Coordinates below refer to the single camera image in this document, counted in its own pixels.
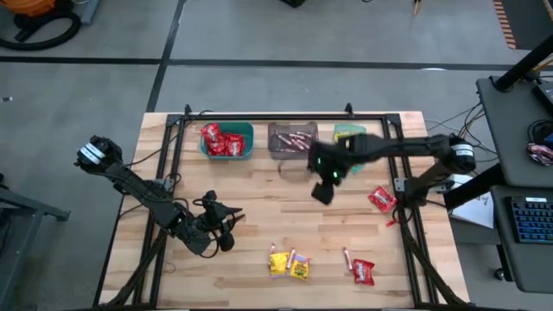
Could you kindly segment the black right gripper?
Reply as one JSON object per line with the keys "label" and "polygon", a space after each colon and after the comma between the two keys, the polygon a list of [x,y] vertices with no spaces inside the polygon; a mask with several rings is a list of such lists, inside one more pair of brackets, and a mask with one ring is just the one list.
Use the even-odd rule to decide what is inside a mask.
{"label": "black right gripper", "polygon": [[364,165],[367,134],[345,136],[337,143],[313,141],[308,151],[307,169],[318,174],[320,181],[316,182],[311,196],[328,206],[334,198],[334,187],[339,186],[349,171],[359,165]]}

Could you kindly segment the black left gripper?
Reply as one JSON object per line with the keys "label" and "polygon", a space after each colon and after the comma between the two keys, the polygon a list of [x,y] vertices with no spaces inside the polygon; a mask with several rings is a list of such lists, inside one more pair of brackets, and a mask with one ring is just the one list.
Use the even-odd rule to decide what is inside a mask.
{"label": "black left gripper", "polygon": [[204,218],[210,229],[219,231],[219,247],[222,251],[230,251],[233,247],[233,236],[231,230],[233,225],[245,217],[241,213],[242,208],[228,207],[217,201],[215,192],[206,192],[200,199],[205,209]]}

